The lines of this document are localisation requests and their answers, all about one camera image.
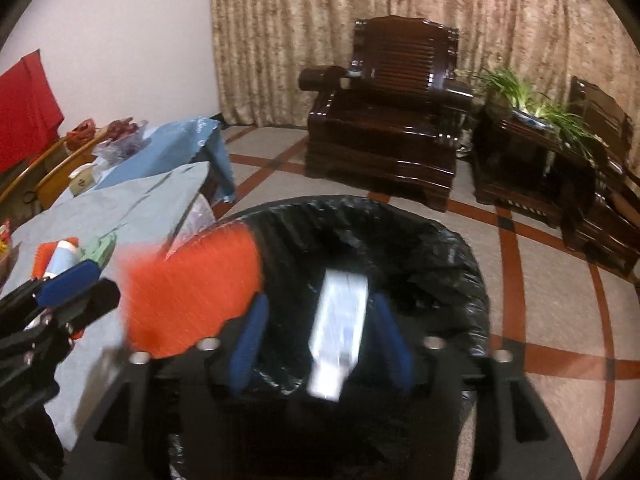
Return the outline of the white medicine box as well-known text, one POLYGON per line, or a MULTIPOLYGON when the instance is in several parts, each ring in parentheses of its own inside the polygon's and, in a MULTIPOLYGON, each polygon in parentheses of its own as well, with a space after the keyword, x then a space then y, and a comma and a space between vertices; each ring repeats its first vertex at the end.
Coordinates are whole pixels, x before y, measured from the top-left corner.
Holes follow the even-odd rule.
POLYGON ((346 379, 358 363, 369 283, 364 275, 326 270, 308 348, 312 365, 307 392, 340 400, 346 379))

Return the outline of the green rubber glove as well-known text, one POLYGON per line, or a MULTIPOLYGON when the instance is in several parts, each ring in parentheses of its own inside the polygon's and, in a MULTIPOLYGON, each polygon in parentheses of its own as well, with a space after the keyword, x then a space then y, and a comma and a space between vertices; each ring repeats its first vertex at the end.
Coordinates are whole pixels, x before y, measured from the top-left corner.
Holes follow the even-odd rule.
POLYGON ((101 270, 110 262, 117 244, 117 234, 108 232, 81 249, 81 261, 92 261, 101 270))

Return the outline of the black lined trash bin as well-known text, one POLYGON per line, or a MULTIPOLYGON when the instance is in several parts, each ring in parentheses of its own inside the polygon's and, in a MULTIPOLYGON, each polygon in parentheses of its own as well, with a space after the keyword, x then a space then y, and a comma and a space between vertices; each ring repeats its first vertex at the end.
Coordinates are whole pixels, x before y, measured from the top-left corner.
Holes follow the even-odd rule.
POLYGON ((352 196, 236 219, 264 282, 181 379, 178 479, 449 479, 489 300, 446 226, 352 196))

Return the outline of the snack tray with red packets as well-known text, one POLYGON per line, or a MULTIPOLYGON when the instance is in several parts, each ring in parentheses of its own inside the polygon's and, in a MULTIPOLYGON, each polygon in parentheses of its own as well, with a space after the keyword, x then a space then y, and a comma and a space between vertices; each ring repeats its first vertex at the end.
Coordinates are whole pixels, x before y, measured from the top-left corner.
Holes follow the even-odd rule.
POLYGON ((12 236, 11 223, 4 220, 0 226, 0 282, 4 283, 10 272, 12 259, 12 236))

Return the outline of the wooden cabinet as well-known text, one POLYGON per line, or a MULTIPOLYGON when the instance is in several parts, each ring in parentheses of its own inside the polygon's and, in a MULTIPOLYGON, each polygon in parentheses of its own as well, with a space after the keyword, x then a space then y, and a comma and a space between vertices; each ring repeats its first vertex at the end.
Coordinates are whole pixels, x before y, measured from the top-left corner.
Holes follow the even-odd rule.
POLYGON ((92 150, 106 138, 107 127, 96 130, 94 137, 76 151, 67 149, 66 139, 58 139, 28 166, 19 164, 21 172, 12 171, 12 182, 1 185, 1 220, 9 220, 13 229, 49 209, 66 190, 70 173, 96 158, 92 150))

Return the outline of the tissue box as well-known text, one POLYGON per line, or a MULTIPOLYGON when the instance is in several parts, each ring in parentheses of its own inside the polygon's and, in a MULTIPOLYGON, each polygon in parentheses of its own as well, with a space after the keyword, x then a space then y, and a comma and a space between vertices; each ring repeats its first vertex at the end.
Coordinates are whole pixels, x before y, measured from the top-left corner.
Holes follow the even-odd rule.
POLYGON ((92 188, 96 184, 96 178, 94 177, 94 168, 96 165, 93 162, 83 164, 75 168, 69 175, 68 189, 73 196, 78 196, 87 191, 88 188, 92 188))

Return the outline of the light grey-blue tablecloth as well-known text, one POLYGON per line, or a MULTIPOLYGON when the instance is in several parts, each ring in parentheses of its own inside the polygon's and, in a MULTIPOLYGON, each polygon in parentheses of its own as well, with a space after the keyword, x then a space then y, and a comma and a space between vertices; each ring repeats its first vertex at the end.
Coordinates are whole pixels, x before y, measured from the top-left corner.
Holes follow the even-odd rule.
MULTIPOLYGON (((207 162, 194 162, 156 176, 88 191, 43 211, 12 235, 16 263, 1 293, 6 296, 32 273, 37 247, 76 237, 82 246, 114 233, 114 254, 102 272, 118 283, 119 265, 140 248, 170 247, 208 175, 207 162)), ((46 404, 64 448, 74 447, 78 434, 98 406, 125 361, 125 326, 116 309, 86 328, 54 378, 60 393, 46 404)))

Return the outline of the glass fruit bowl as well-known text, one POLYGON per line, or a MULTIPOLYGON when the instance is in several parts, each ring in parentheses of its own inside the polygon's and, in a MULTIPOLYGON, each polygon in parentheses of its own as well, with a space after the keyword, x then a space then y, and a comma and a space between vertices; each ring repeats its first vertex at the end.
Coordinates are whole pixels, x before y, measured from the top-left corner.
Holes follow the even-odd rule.
POLYGON ((137 154, 145 146, 145 120, 134 122, 131 118, 114 120, 107 126, 105 139, 96 144, 92 154, 115 166, 137 154))

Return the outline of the red cloth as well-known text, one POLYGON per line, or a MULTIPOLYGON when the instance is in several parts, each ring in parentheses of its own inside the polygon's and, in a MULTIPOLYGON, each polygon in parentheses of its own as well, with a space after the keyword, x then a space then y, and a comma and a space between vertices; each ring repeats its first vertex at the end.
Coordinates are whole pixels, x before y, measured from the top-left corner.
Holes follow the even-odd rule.
POLYGON ((44 152, 58 138, 64 115, 39 50, 23 56, 1 75, 0 120, 1 171, 44 152))

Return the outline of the blue tablecloth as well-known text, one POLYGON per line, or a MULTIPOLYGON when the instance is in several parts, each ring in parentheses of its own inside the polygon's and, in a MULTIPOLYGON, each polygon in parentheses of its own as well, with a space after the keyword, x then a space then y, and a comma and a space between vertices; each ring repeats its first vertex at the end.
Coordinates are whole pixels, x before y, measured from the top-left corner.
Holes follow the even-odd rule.
POLYGON ((236 196, 230 157, 221 135, 218 120, 197 117, 170 122, 158 127, 143 148, 117 165, 96 185, 96 190, 129 180, 164 174, 192 162, 208 162, 207 179, 215 192, 207 196, 213 204, 233 202, 236 196))

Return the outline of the dark wooden side table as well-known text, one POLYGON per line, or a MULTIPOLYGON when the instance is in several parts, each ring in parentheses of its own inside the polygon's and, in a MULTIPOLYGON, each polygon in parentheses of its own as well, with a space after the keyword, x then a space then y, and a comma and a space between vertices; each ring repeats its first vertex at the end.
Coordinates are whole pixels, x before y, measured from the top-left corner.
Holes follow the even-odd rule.
POLYGON ((594 199, 596 170, 588 159, 488 105, 477 114, 471 164, 479 203, 511 207, 552 228, 594 199))

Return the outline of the potted green plant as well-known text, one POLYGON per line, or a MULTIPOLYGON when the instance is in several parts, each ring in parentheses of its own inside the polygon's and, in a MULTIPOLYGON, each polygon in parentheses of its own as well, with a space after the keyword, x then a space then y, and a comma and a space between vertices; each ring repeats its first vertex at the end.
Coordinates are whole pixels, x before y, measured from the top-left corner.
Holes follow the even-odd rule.
POLYGON ((588 131, 579 115, 537 91, 509 67, 482 68, 478 80, 485 90, 488 114, 540 131, 561 148, 568 148, 594 163, 593 149, 600 138, 588 131))

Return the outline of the beige patterned curtain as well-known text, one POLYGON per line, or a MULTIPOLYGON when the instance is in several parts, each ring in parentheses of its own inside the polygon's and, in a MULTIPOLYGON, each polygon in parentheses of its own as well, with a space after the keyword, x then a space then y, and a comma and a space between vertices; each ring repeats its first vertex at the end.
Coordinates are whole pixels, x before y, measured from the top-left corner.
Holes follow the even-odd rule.
POLYGON ((385 116, 488 102, 567 110, 570 84, 600 88, 639 165, 639 45, 608 0, 210 0, 221 111, 229 122, 302 126, 369 99, 385 116))

